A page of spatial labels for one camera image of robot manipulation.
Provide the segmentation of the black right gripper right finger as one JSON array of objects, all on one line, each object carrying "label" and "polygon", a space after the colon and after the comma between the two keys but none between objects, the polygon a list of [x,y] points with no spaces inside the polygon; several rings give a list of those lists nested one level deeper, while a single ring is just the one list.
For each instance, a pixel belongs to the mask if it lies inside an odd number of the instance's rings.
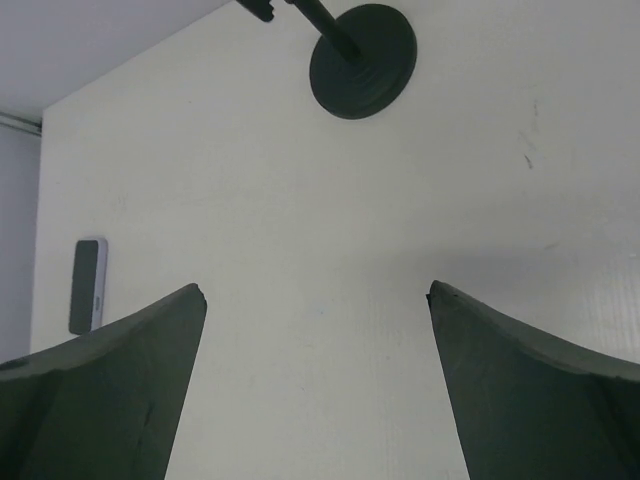
[{"label": "black right gripper right finger", "polygon": [[470,478],[638,478],[638,364],[443,282],[427,302]]}]

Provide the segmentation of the smartphone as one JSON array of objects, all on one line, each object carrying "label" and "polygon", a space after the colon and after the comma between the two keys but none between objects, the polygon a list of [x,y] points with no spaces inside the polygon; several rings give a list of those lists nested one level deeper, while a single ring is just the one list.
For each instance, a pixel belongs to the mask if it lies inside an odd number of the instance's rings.
[{"label": "smartphone", "polygon": [[108,242],[89,237],[76,242],[68,330],[84,335],[102,326]]}]

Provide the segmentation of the black phone stand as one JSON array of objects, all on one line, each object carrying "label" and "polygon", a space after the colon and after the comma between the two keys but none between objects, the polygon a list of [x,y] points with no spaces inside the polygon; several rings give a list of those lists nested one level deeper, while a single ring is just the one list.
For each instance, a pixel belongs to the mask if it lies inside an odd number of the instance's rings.
[{"label": "black phone stand", "polygon": [[356,6],[334,17],[318,0],[289,0],[319,32],[309,64],[311,91],[330,114],[360,120],[384,110],[414,72],[415,32],[399,10]]}]

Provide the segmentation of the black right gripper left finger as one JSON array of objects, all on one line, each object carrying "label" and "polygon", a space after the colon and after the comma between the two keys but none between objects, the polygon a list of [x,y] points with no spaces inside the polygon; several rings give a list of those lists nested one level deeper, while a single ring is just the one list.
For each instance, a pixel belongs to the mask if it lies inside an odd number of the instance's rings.
[{"label": "black right gripper left finger", "polygon": [[1,366],[4,479],[165,477],[206,317],[189,284]]}]

